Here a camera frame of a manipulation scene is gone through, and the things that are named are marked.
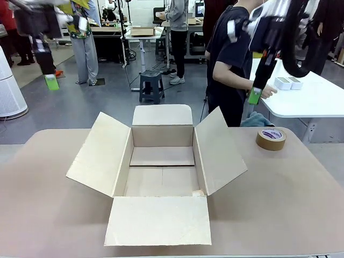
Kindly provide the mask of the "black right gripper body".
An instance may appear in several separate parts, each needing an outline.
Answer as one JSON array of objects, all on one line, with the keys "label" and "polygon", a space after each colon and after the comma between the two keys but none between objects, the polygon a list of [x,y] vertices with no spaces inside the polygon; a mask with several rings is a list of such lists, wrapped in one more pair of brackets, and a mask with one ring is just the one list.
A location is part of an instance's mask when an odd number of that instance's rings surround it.
[{"label": "black right gripper body", "polygon": [[249,49],[251,51],[277,50],[282,30],[282,17],[267,16],[259,19]]}]

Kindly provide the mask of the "person's right hand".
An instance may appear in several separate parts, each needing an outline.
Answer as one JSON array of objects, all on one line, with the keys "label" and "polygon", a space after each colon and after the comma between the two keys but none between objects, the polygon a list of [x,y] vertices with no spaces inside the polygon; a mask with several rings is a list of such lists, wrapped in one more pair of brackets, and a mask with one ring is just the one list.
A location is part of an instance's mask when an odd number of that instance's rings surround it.
[{"label": "person's right hand", "polygon": [[277,89],[269,86],[269,85],[266,85],[265,88],[262,90],[262,93],[261,93],[261,98],[262,99],[267,99],[269,97],[271,97],[273,94],[276,94],[277,93]]}]

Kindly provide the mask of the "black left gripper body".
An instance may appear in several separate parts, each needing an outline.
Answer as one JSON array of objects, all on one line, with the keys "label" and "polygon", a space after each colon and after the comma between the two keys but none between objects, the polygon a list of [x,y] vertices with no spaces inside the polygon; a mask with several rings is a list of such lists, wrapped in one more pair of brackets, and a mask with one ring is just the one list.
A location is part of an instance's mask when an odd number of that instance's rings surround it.
[{"label": "black left gripper body", "polygon": [[43,75],[54,75],[55,65],[49,44],[40,38],[32,38],[32,49]]}]

